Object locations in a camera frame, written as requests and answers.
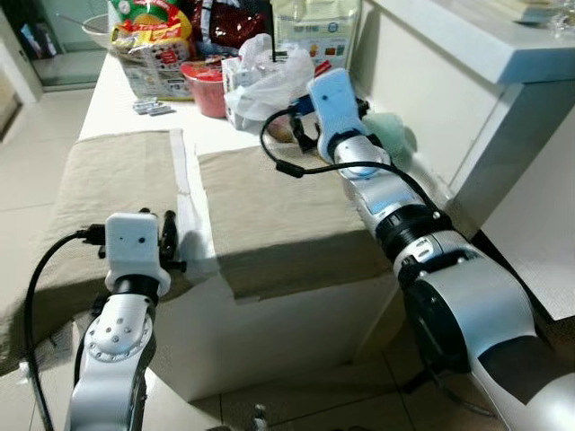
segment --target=white bowl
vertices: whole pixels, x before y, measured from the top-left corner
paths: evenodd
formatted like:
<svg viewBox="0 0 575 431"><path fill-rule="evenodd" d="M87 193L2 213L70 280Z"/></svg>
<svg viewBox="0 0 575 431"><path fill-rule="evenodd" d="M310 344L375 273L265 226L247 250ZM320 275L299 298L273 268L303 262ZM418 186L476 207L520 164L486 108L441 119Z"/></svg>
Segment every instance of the white bowl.
<svg viewBox="0 0 575 431"><path fill-rule="evenodd" d="M95 29L102 29L102 32L93 31L91 29L86 28L85 26L88 25L90 27L94 27ZM84 21L84 25L82 26L82 30L90 39L100 45L102 48L110 49L111 47L111 32L108 26L108 14L103 13L102 15L96 15L92 18L87 19Z"/></svg>

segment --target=glass door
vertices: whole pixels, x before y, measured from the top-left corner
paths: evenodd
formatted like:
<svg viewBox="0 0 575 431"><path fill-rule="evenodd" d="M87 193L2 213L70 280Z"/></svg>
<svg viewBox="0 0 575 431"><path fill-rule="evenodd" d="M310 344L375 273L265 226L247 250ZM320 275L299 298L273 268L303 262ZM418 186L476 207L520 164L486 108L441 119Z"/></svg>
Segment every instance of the glass door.
<svg viewBox="0 0 575 431"><path fill-rule="evenodd" d="M83 29L108 29L107 0L0 0L45 89L92 86L106 50Z"/></svg>

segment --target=food packaging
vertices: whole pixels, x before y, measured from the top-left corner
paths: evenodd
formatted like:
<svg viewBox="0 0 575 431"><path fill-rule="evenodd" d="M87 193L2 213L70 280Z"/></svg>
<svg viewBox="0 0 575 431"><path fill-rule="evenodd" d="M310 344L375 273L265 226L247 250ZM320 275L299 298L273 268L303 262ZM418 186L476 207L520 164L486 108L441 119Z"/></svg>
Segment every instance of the food packaging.
<svg viewBox="0 0 575 431"><path fill-rule="evenodd" d="M191 92L201 113L215 119L225 117L226 103L221 69L186 64L181 67L181 71L190 82Z"/></svg>
<svg viewBox="0 0 575 431"><path fill-rule="evenodd" d="M242 7L244 3L238 0L181 0L181 8L190 17L200 55L237 56L245 41L266 31L265 15Z"/></svg>
<svg viewBox="0 0 575 431"><path fill-rule="evenodd" d="M359 0L271 0L278 50L309 52L316 75L349 67L360 15Z"/></svg>
<svg viewBox="0 0 575 431"><path fill-rule="evenodd" d="M135 24L161 24L168 22L170 6L178 0L111 0L122 22Z"/></svg>
<svg viewBox="0 0 575 431"><path fill-rule="evenodd" d="M112 32L112 51L119 58L134 94L142 99L189 100L190 86L181 64L194 56L191 25L170 5L168 21L135 24L125 21Z"/></svg>

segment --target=white shelf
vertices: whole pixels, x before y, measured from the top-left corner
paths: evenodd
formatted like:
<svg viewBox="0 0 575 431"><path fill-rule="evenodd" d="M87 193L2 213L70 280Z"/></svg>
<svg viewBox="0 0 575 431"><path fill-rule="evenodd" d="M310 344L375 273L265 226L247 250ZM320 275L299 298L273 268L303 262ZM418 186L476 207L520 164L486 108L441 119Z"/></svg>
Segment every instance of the white shelf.
<svg viewBox="0 0 575 431"><path fill-rule="evenodd" d="M509 21L482 0L372 0L495 84L575 79L575 39Z"/></svg>

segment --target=black cable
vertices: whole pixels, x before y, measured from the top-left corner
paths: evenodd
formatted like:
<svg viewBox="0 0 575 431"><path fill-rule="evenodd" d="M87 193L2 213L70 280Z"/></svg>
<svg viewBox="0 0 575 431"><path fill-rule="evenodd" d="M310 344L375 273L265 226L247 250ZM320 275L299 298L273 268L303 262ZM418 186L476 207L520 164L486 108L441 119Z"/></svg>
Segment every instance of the black cable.
<svg viewBox="0 0 575 431"><path fill-rule="evenodd" d="M265 120L265 122L263 123L263 126L261 127L260 130L260 143L261 143L261 147L263 148L263 151L266 152L266 154L268 155L268 157L273 160L275 163L278 162L278 157L276 157L271 150L268 148L268 146L265 143L265 139L264 139L264 135L266 133L266 131L268 130L268 127L270 126L270 124L275 120L278 119L279 117L283 117L284 115L287 114L291 114L295 112L295 110L291 109L291 108L287 108L285 110L279 110L278 112L276 112L275 114L272 114L268 119Z"/></svg>
<svg viewBox="0 0 575 431"><path fill-rule="evenodd" d="M36 291L36 285L40 278L40 274L50 258L66 243L76 239L83 238L83 231L78 231L71 233L64 238L58 240L52 247L49 248L40 262L34 269L32 274L30 284L28 285L28 291L26 292L26 299L24 300L24 343L26 347L26 359L28 361L28 367L30 368L32 389L34 391L34 396L36 397L36 402L40 410L40 416L44 424L46 431L54 431L52 426L52 419L50 418L48 404L44 398L44 391L42 390L42 385L40 382L40 373L38 371L38 363L36 362L36 353L34 351L34 333L32 327L32 315L33 315L33 299L34 292Z"/></svg>
<svg viewBox="0 0 575 431"><path fill-rule="evenodd" d="M385 164L385 163L378 163L378 162L350 162L350 163L335 163L335 164L332 164L329 166L306 169L302 166L298 166L296 164L287 162L285 160L281 160L278 157L276 157L276 155L273 152L271 152L271 150L266 145L265 138L264 138L266 130L268 129L268 126L271 124L272 121L274 121L275 119L278 119L279 117L282 117L284 115L291 114L292 112L294 112L293 108L287 108L285 110L279 110L275 114L271 115L268 119L266 119L266 121L263 123L263 126L261 127L261 131L260 131L261 147L263 148L263 151L266 153L266 155L276 164L276 169L278 169L278 171L284 172L284 173L291 175L293 177L296 177L296 178L301 178L304 175L315 175L318 173L338 171L340 169L359 168L359 167L377 168L377 169L381 169L384 171L394 173L395 175L400 177L403 181L405 181L407 183L407 185L409 185L411 187L411 189L413 191L415 191L420 196L420 198L423 200L423 202L428 207L433 209L433 211L439 211L438 206L435 204L435 202L433 202L433 200L431 200L431 198L425 192L423 187L408 173L396 168L392 164Z"/></svg>
<svg viewBox="0 0 575 431"><path fill-rule="evenodd" d="M74 361L74 387L80 381L80 366L82 365L82 355L84 354L84 340L86 338L86 332L88 332L88 328L84 331L84 335L80 339L80 344L78 345L78 349L75 352L75 361Z"/></svg>

